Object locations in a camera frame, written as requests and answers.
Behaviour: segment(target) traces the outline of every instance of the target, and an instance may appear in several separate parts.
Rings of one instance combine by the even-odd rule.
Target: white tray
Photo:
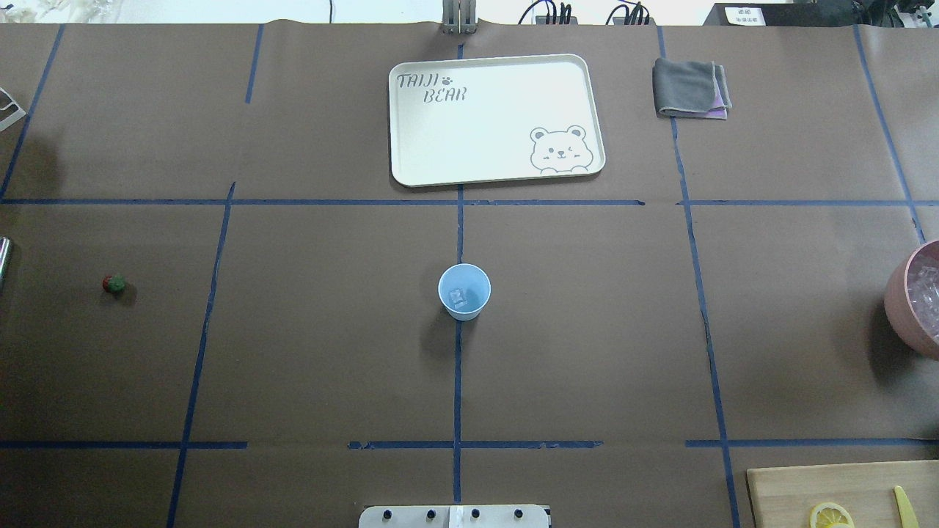
[[[595,174],[607,162],[574,54],[406,62],[388,74],[392,174],[417,187]]]

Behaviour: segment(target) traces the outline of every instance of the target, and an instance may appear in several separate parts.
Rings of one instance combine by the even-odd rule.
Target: blue cup
[[[437,293],[454,319],[470,320],[489,302],[492,285],[483,270],[472,264],[457,264],[440,276]]]

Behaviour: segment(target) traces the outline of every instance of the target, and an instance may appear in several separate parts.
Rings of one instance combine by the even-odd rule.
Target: metal clamp
[[[476,0],[443,0],[443,32],[476,33]]]

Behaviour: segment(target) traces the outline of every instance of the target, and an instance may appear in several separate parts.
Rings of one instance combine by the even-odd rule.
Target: bear ear
[[[530,138],[533,142],[537,143],[539,139],[545,137],[545,134],[547,134],[547,131],[541,127],[538,127],[537,129],[531,131]]]

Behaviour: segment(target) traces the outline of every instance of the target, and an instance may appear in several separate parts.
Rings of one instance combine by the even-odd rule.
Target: white label
[[[724,12],[733,25],[766,25],[760,8],[724,8]]]

